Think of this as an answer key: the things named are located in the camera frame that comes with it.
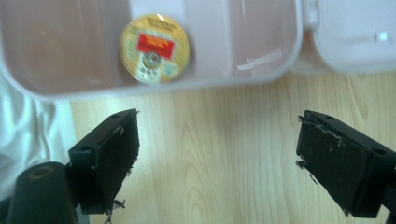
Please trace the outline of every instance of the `wooden table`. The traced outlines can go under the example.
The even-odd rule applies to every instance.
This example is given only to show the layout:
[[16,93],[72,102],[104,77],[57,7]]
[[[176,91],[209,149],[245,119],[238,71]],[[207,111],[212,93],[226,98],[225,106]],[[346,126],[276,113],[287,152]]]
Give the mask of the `wooden table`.
[[[276,82],[74,102],[78,139],[112,113],[140,110],[140,155],[113,223],[385,223],[345,217],[295,150],[298,115],[332,115],[396,148],[396,72],[288,74]],[[106,217],[91,216],[92,223]]]

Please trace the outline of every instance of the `black plastic part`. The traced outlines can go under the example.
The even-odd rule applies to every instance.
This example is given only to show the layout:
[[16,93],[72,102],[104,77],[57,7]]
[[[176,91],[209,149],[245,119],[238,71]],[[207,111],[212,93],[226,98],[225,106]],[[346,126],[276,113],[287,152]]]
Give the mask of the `black plastic part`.
[[122,181],[139,151],[137,111],[108,117],[69,150],[77,178],[78,200],[85,214],[110,213]]
[[6,223],[10,204],[11,198],[4,199],[0,202],[0,224]]
[[384,189],[384,194],[382,196],[382,204],[384,204],[384,206],[386,206],[393,215],[396,215],[396,174],[395,173],[393,174],[392,179],[388,182],[388,184]]
[[77,223],[62,164],[42,163],[18,176],[7,223]]
[[305,111],[297,155],[345,214],[376,217],[396,153],[338,119]]

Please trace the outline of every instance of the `container lid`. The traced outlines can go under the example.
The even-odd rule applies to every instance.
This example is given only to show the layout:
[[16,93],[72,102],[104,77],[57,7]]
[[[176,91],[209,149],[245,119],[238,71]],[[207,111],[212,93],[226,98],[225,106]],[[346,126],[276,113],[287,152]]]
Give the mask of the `container lid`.
[[396,1],[318,1],[319,56],[344,73],[396,69]]

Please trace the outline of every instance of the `white fabric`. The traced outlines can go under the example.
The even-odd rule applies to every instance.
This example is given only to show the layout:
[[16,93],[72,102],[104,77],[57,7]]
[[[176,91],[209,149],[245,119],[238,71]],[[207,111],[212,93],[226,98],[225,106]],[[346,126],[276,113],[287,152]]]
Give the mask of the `white fabric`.
[[16,91],[0,74],[0,201],[17,176],[45,161],[69,161],[76,143],[70,104],[43,103]]

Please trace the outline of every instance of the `wooden surface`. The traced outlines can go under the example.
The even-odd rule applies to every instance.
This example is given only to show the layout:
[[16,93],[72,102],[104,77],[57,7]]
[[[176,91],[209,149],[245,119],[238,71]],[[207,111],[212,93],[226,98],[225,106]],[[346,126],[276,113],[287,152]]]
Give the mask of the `wooden surface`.
[[[112,113],[140,110],[140,155],[114,224],[385,223],[345,217],[295,153],[306,109],[396,148],[396,73],[286,75],[271,84],[74,102],[78,139]],[[91,216],[104,223],[105,216]]]

